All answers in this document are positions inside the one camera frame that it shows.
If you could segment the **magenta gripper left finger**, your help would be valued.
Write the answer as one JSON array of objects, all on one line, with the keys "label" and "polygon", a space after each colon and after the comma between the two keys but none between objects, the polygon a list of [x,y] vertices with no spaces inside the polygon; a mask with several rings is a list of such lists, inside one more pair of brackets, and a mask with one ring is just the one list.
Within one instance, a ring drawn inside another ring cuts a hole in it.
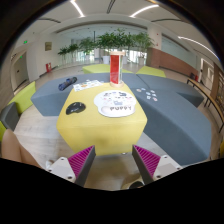
[{"label": "magenta gripper left finger", "polygon": [[95,156],[95,146],[90,146],[69,158],[60,157],[47,171],[83,187]]}]

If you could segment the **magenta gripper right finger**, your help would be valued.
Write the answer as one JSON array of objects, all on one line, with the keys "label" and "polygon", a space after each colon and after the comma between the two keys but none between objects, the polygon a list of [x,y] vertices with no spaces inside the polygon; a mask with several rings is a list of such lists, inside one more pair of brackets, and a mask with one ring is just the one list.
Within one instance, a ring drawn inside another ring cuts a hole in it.
[{"label": "magenta gripper right finger", "polygon": [[132,156],[145,185],[182,169],[182,167],[168,155],[159,156],[137,145],[132,147]]}]

